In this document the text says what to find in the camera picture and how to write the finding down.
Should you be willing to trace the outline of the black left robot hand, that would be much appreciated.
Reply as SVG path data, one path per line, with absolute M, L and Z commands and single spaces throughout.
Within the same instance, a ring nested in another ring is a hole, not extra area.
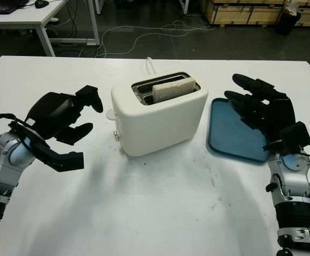
M 56 138 L 61 143 L 74 145 L 93 129 L 92 123 L 70 126 L 76 123 L 85 106 L 91 106 L 97 113 L 103 112 L 97 87 L 86 85 L 74 95 L 49 92 L 32 106 L 25 122 L 34 121 L 31 129 L 44 140 Z

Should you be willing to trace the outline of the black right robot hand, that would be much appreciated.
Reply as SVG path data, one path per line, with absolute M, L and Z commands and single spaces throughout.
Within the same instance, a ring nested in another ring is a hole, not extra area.
M 290 98 L 261 79 L 233 74 L 232 80 L 249 92 L 224 92 L 242 122 L 253 130 L 261 131 L 270 143 L 280 140 L 279 132 L 296 122 Z

